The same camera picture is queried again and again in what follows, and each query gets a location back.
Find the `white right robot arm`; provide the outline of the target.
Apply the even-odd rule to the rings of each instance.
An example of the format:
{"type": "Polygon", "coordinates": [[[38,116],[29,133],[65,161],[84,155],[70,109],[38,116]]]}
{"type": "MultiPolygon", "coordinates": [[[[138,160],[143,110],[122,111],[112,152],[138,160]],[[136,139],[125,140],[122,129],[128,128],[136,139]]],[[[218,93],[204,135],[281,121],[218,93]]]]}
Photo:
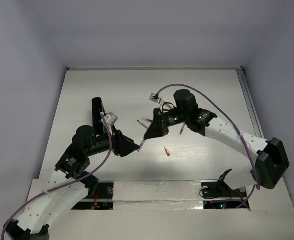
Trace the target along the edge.
{"type": "Polygon", "coordinates": [[[266,140],[241,131],[232,121],[225,122],[216,114],[199,108],[189,90],[178,90],[173,97],[176,103],[173,109],[154,109],[144,140],[164,137],[170,127],[186,124],[192,132],[218,141],[249,159],[248,167],[237,172],[228,169],[221,175],[217,190],[222,196],[230,195],[239,187],[257,186],[268,190],[276,187],[290,166],[281,140],[275,137],[266,140]]]}

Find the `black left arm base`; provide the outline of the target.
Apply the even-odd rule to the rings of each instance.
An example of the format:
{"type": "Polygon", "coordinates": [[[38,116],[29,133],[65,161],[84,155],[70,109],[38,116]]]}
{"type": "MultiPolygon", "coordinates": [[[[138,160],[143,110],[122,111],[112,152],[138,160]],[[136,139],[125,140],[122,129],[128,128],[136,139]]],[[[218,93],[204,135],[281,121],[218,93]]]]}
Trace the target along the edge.
{"type": "Polygon", "coordinates": [[[112,210],[113,209],[113,182],[98,183],[94,195],[88,195],[72,207],[72,210],[112,210]]]}

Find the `clear red gel pen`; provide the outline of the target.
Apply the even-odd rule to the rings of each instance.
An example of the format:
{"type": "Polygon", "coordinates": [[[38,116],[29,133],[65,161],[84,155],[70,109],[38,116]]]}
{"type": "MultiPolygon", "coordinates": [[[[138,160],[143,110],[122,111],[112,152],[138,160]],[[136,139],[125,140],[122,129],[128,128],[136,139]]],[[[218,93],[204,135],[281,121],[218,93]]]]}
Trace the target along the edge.
{"type": "Polygon", "coordinates": [[[148,127],[145,124],[143,124],[141,121],[137,120],[137,123],[141,125],[142,127],[144,127],[145,129],[148,129],[148,127]]]}

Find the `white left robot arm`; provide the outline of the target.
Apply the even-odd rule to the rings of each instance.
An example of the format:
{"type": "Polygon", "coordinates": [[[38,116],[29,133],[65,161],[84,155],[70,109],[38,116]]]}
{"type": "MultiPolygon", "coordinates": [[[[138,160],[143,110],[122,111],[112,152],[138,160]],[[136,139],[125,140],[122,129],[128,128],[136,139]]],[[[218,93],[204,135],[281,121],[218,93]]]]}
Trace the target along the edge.
{"type": "Polygon", "coordinates": [[[4,224],[1,239],[47,240],[59,220],[81,199],[97,193],[98,179],[86,172],[89,157],[107,152],[125,157],[139,149],[133,140],[114,127],[84,125],[76,130],[72,143],[42,188],[42,192],[22,205],[4,224]]]}

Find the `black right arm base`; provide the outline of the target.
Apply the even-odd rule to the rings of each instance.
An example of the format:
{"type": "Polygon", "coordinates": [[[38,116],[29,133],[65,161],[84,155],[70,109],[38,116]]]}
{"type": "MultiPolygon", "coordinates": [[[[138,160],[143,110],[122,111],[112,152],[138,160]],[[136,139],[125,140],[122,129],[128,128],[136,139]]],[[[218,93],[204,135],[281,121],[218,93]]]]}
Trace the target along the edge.
{"type": "Polygon", "coordinates": [[[218,180],[201,183],[198,194],[205,210],[236,209],[247,198],[246,188],[232,190],[221,175],[218,180]]]}

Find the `white pen red cap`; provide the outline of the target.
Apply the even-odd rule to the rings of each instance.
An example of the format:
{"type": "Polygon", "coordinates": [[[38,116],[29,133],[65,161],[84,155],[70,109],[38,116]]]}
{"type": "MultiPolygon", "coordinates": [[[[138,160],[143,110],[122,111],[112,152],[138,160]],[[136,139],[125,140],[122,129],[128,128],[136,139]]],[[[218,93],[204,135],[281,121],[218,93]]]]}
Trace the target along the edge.
{"type": "Polygon", "coordinates": [[[143,139],[143,140],[141,141],[140,145],[139,145],[139,148],[138,148],[138,150],[137,150],[138,152],[140,152],[140,151],[141,151],[141,149],[142,149],[142,147],[143,147],[144,143],[145,143],[145,140],[143,139]]]}

